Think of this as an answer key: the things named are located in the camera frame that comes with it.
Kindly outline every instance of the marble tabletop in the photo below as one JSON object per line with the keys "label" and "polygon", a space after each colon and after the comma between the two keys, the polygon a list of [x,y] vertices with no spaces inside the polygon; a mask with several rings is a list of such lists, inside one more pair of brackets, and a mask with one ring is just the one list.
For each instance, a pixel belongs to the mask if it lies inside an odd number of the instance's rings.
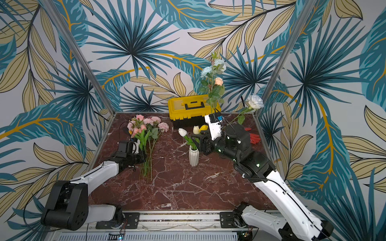
{"label": "marble tabletop", "polygon": [[[245,201],[257,209],[276,209],[272,202],[249,181],[234,170],[233,163],[217,153],[204,156],[200,153],[198,166],[189,164],[189,146],[185,139],[173,129],[168,114],[144,114],[145,117],[159,116],[170,126],[156,143],[152,157],[152,180],[140,176],[140,170],[126,169],[110,178],[89,196],[89,204],[119,204],[124,210],[156,209],[233,209]],[[108,136],[103,143],[95,166],[108,160],[117,150],[119,126],[135,114],[117,114]],[[235,117],[224,115],[228,120]],[[129,136],[122,125],[121,140]],[[252,115],[246,115],[244,127],[258,134]],[[256,151],[264,152],[261,143],[252,144]]]}

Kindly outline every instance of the yellow toolbox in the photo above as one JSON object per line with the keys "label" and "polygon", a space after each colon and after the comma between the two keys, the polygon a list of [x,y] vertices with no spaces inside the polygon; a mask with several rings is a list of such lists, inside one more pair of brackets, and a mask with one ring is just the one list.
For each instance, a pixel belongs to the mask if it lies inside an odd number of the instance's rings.
{"label": "yellow toolbox", "polygon": [[[212,113],[206,103],[208,98],[207,94],[203,94],[169,99],[169,116],[174,128],[204,125],[204,116]],[[221,111],[218,103],[216,109]]]}

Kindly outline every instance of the pink rose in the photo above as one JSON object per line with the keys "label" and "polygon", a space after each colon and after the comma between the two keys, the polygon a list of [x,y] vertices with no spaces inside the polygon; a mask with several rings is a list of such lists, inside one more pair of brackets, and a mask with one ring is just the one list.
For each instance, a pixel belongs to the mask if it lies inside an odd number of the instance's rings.
{"label": "pink rose", "polygon": [[137,115],[135,118],[137,118],[137,120],[139,120],[139,121],[142,121],[144,119],[144,116],[143,115]]}
{"label": "pink rose", "polygon": [[131,134],[131,138],[133,138],[138,132],[139,132],[139,129],[137,127],[135,127],[133,129],[133,133]]}
{"label": "pink rose", "polygon": [[168,131],[169,130],[169,125],[166,124],[165,122],[161,122],[158,124],[158,128],[161,130],[161,132]]}
{"label": "pink rose", "polygon": [[134,128],[133,128],[133,123],[129,122],[129,123],[127,124],[127,128],[129,129],[129,131],[133,131],[133,130],[134,130]]}
{"label": "pink rose", "polygon": [[159,118],[158,116],[152,116],[152,117],[150,117],[150,119],[151,119],[153,122],[161,123],[161,118]]}
{"label": "pink rose", "polygon": [[144,119],[144,124],[145,125],[146,124],[154,125],[154,121],[152,119],[150,119],[150,118],[146,118],[146,119]]}
{"label": "pink rose", "polygon": [[220,78],[220,77],[215,78],[215,84],[222,86],[223,83],[224,83],[224,81],[222,80],[222,78]]}

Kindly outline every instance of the ribbed white vase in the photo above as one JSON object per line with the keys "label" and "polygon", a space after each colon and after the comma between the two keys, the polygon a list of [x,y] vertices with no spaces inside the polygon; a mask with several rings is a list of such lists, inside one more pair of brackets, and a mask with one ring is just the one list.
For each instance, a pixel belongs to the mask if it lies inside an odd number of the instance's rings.
{"label": "ribbed white vase", "polygon": [[198,165],[198,155],[200,152],[197,150],[192,150],[192,147],[189,146],[189,162],[192,167],[195,167]]}

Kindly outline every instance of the toolbox lid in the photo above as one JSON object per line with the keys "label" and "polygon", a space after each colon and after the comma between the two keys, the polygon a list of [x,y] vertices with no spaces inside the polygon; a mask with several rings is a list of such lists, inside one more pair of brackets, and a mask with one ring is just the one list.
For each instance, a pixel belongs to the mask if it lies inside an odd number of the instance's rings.
{"label": "toolbox lid", "polygon": [[[168,106],[170,119],[183,120],[210,114],[210,105],[206,103],[208,98],[207,94],[203,94],[169,99]],[[218,103],[216,109],[221,111]]]}

